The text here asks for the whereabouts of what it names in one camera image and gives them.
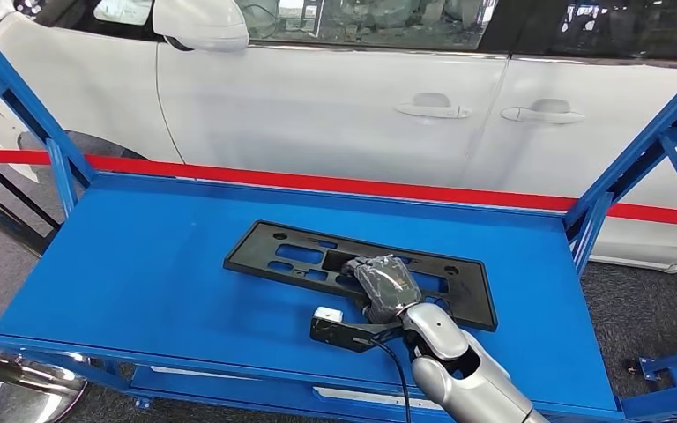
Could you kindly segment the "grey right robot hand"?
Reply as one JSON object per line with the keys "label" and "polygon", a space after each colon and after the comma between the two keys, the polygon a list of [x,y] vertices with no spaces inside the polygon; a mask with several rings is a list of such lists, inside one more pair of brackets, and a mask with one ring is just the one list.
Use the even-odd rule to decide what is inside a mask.
{"label": "grey right robot hand", "polygon": [[367,294],[363,313],[371,323],[391,323],[422,300],[418,284],[397,256],[358,256],[343,265],[342,273],[356,279]]}

